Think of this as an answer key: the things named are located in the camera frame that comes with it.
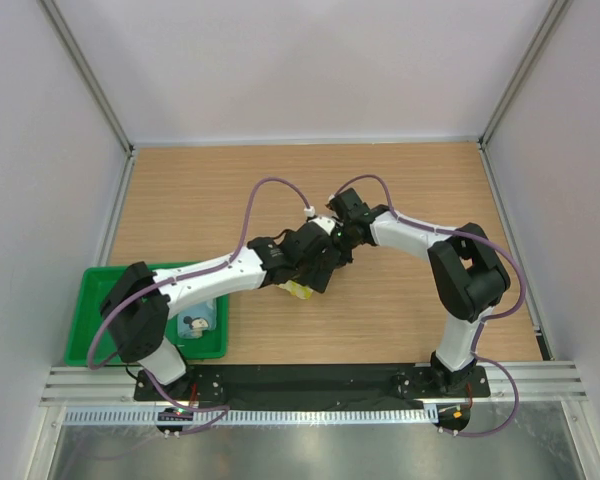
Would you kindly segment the yellow green patterned towel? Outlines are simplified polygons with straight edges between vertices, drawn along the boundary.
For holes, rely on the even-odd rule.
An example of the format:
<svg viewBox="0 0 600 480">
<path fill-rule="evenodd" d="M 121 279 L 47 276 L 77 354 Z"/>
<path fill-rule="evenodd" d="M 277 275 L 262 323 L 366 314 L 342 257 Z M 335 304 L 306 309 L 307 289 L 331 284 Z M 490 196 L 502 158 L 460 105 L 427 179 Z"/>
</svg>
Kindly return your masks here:
<svg viewBox="0 0 600 480">
<path fill-rule="evenodd" d="M 313 294 L 313 290 L 310 287 L 300 285 L 291 280 L 278 285 L 278 288 L 287 291 L 295 298 L 301 300 L 308 300 Z"/>
</svg>

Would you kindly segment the blue polka dot towel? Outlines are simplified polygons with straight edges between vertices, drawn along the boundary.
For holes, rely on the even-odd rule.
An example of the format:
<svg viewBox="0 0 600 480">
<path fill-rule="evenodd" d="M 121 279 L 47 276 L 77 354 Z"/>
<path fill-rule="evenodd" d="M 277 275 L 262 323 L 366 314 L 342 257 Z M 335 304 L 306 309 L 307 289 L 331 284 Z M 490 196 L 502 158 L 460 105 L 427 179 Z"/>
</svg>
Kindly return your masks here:
<svg viewBox="0 0 600 480">
<path fill-rule="evenodd" d="M 177 335 L 183 340 L 201 338 L 205 332 L 216 329 L 216 300 L 193 305 L 176 317 Z"/>
</svg>

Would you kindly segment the green plastic tray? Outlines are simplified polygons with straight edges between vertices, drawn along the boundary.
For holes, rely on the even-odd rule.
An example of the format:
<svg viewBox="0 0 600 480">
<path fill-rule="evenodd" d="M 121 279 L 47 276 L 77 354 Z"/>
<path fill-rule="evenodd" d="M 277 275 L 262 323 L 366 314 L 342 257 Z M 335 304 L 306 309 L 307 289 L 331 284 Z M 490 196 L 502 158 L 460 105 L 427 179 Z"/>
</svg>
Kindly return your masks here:
<svg viewBox="0 0 600 480">
<path fill-rule="evenodd" d="M 99 307 L 111 288 L 121 277 L 123 266 L 92 267 L 82 277 L 71 330 L 65 349 L 65 364 L 85 367 L 93 337 L 102 323 Z M 168 320 L 166 338 L 176 345 L 187 360 L 221 358 L 228 348 L 229 297 L 215 299 L 215 318 L 199 338 L 184 338 L 184 319 L 196 313 L 190 308 Z"/>
</svg>

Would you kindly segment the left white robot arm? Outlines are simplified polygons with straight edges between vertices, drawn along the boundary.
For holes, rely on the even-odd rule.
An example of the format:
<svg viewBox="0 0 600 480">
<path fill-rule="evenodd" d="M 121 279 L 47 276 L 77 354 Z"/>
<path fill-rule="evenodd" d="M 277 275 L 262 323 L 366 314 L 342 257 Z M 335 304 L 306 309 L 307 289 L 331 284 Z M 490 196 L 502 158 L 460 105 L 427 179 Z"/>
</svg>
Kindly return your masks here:
<svg viewBox="0 0 600 480">
<path fill-rule="evenodd" d="M 124 270 L 102 301 L 103 331 L 121 361 L 142 365 L 160 392 L 179 400 L 190 392 L 192 377 L 165 337 L 169 319 L 225 295 L 289 281 L 323 293 L 333 272 L 351 261 L 341 226 L 319 216 L 281 237 L 256 237 L 236 256 L 160 270 L 138 262 Z"/>
</svg>

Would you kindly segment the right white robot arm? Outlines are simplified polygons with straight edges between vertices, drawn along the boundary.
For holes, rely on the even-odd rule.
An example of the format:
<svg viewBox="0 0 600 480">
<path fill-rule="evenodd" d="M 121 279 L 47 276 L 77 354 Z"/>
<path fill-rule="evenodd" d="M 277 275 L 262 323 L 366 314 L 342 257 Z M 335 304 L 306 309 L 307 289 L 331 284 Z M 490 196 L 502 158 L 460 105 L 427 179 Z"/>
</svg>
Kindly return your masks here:
<svg viewBox="0 0 600 480">
<path fill-rule="evenodd" d="M 482 228 L 442 227 L 403 216 L 387 205 L 371 208 L 348 188 L 330 197 L 341 251 L 338 265 L 353 261 L 361 245 L 387 247 L 423 259 L 431 267 L 447 311 L 442 340 L 430 358 L 430 382 L 441 395 L 462 389 L 475 367 L 472 342 L 478 323 L 491 314 L 511 285 L 510 277 Z"/>
</svg>

